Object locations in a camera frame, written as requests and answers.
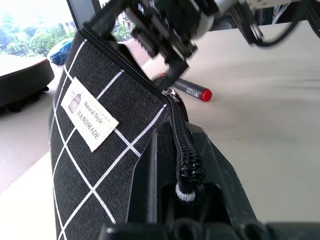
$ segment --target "zipper pouch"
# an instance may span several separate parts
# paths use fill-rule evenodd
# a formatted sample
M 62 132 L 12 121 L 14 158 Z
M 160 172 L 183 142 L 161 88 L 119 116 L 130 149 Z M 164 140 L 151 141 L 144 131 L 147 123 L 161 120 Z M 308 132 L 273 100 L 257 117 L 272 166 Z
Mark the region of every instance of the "zipper pouch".
M 57 239 L 98 239 L 104 223 L 126 221 L 135 164 L 165 122 L 177 149 L 177 196 L 193 201 L 203 173 L 175 99 L 87 24 L 63 68 L 49 126 Z

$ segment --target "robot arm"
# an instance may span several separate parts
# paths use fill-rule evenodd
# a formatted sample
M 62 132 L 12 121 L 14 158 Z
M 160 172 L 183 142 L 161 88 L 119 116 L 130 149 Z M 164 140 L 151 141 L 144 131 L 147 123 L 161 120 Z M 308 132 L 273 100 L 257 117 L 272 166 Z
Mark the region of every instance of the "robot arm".
M 197 50 L 192 40 L 200 38 L 210 29 L 215 15 L 230 11 L 237 28 L 249 44 L 271 47 L 286 38 L 305 17 L 310 0 L 300 2 L 292 24 L 272 41 L 264 41 L 251 8 L 287 2 L 288 0 L 111 0 L 90 21 L 90 27 L 102 38 L 108 39 L 114 28 L 115 17 L 125 11 L 135 24 L 132 36 L 152 58 L 160 53 L 169 65 L 168 72 L 158 84 L 161 90 L 165 90 L 188 68 L 186 60 Z

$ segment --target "white table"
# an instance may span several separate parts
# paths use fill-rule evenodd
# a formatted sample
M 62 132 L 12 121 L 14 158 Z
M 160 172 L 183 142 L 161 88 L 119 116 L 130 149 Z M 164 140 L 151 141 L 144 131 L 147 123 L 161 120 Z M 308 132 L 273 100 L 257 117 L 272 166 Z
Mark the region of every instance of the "white table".
M 284 26 L 265 26 L 266 36 Z M 306 22 L 279 47 L 247 45 L 237 29 L 210 32 L 183 76 L 213 92 L 181 94 L 190 122 L 233 164 L 259 220 L 320 221 L 320 39 Z M 143 68 L 152 76 L 160 58 Z M 45 155 L 0 195 L 0 239 L 54 240 Z

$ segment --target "birdcage logo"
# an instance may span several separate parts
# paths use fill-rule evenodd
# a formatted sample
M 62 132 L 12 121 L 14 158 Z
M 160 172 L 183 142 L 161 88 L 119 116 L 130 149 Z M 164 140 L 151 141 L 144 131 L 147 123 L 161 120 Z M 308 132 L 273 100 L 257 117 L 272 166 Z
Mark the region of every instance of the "birdcage logo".
M 73 114 L 75 110 L 77 110 L 77 107 L 79 106 L 81 101 L 81 93 L 74 96 L 74 98 L 71 100 L 69 104 L 69 110 Z

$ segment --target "zipper slider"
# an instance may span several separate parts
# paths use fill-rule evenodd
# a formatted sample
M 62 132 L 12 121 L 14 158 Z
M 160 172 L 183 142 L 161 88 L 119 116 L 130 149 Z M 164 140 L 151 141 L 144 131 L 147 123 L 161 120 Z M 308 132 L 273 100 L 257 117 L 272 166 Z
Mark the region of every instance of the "zipper slider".
M 170 97 L 172 97 L 173 98 L 173 100 L 176 102 L 176 103 L 178 103 L 178 102 L 180 102 L 180 96 L 179 96 L 179 94 L 176 92 L 176 90 L 174 90 L 173 88 L 171 88 L 171 87 L 168 87 L 167 88 L 167 90 L 165 91 L 165 94 L 164 94 L 165 96 L 167 96 L 167 95 L 169 95 Z

